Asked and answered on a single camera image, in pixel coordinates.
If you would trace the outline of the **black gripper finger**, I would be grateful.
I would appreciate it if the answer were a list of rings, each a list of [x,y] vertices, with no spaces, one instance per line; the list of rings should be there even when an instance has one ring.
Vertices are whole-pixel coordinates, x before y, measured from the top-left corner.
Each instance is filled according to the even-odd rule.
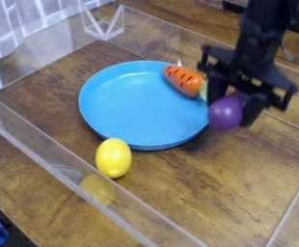
[[[225,72],[213,70],[209,73],[206,98],[207,104],[211,105],[218,99],[226,96],[230,85],[229,77]]]
[[[257,93],[250,96],[243,108],[242,127],[250,127],[254,124],[267,106],[267,101],[269,96],[262,93]]]

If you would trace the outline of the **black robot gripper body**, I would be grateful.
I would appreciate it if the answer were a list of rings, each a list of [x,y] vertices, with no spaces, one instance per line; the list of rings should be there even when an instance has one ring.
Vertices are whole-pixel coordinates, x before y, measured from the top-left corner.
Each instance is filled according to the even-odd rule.
[[[266,108],[275,107],[282,111],[299,92],[299,87],[275,65],[285,30],[279,26],[266,29],[251,18],[245,18],[237,47],[205,45],[203,58],[198,62],[198,69],[206,73],[207,79],[213,70],[225,72],[229,87],[234,86],[249,97],[257,93],[267,95]]]

